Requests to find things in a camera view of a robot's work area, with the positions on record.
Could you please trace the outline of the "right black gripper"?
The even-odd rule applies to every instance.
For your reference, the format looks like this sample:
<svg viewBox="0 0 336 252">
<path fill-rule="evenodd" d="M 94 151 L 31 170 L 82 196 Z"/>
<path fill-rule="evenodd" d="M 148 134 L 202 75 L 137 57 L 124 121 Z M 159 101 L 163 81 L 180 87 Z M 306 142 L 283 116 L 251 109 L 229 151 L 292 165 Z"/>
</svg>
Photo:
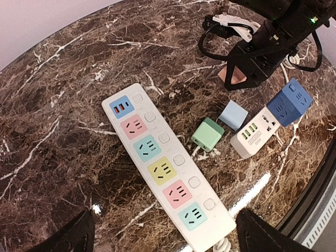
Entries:
<svg viewBox="0 0 336 252">
<path fill-rule="evenodd" d="M 236 44 L 231 50 L 231 56 L 227 59 L 227 74 L 224 82 L 224 87 L 228 91 L 259 87 L 274 73 L 286 56 L 285 51 L 273 52 L 254 58 L 238 56 L 240 52 L 251 53 L 254 50 L 253 46 L 248 46 L 244 41 Z M 246 77 L 234 76 L 235 67 L 239 68 Z"/>
</svg>

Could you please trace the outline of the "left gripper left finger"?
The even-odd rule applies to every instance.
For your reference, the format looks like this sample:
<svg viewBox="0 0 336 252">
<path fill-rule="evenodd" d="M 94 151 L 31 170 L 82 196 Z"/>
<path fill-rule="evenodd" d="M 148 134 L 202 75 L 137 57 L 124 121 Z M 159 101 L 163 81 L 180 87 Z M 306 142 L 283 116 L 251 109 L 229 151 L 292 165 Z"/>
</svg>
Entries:
<svg viewBox="0 0 336 252">
<path fill-rule="evenodd" d="M 93 211 L 80 212 L 60 230 L 28 251 L 93 251 Z"/>
</svg>

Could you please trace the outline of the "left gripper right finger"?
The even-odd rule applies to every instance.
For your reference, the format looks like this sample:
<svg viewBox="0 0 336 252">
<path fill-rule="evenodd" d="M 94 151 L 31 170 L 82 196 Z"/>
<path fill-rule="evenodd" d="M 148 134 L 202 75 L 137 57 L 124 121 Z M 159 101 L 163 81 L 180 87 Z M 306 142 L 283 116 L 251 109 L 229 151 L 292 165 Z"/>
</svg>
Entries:
<svg viewBox="0 0 336 252">
<path fill-rule="evenodd" d="M 241 252 L 311 251 L 311 249 L 283 235 L 248 208 L 239 211 L 236 224 Z"/>
</svg>

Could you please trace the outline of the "pink plug adapter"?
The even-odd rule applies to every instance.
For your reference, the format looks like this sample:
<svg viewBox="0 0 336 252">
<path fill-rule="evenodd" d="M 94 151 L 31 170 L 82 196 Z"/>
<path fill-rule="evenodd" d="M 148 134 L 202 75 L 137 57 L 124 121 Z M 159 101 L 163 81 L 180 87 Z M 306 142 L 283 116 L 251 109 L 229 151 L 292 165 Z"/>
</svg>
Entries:
<svg viewBox="0 0 336 252">
<path fill-rule="evenodd" d="M 220 79 L 225 82 L 227 74 L 227 67 L 224 67 L 219 73 L 218 76 Z M 237 67 L 234 68 L 233 75 L 231 78 L 231 84 L 232 85 L 237 85 L 239 83 L 242 83 L 247 80 L 247 77 L 244 75 L 244 73 Z"/>
</svg>

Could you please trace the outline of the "light blue plug adapter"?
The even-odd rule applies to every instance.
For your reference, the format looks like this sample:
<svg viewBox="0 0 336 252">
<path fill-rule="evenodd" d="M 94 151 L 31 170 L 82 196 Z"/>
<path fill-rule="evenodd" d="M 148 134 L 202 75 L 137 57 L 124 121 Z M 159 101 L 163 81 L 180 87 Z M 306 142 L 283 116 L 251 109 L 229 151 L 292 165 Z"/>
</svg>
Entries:
<svg viewBox="0 0 336 252">
<path fill-rule="evenodd" d="M 232 130 L 237 131 L 242 126 L 247 116 L 247 110 L 235 101 L 230 100 L 218 119 L 229 126 Z"/>
</svg>

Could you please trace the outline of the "blue cube socket adapter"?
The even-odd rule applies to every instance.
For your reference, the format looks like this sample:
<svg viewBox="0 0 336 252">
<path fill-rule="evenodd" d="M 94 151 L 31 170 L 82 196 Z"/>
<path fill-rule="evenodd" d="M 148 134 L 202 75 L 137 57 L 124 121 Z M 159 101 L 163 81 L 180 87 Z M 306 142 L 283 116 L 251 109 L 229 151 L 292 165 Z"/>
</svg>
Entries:
<svg viewBox="0 0 336 252">
<path fill-rule="evenodd" d="M 299 119 L 313 102 L 306 89 L 292 78 L 267 104 L 277 121 L 286 127 Z"/>
</svg>

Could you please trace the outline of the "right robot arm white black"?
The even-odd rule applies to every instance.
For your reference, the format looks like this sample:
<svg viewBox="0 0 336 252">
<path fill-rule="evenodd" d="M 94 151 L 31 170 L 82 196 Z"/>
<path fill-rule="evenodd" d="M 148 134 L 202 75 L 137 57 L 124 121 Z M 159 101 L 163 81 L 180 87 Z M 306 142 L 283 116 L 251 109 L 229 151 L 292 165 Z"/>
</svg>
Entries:
<svg viewBox="0 0 336 252">
<path fill-rule="evenodd" d="M 265 18 L 251 42 L 238 42 L 228 54 L 227 90 L 256 88 L 299 43 L 335 16 L 335 1 L 237 1 Z"/>
</svg>

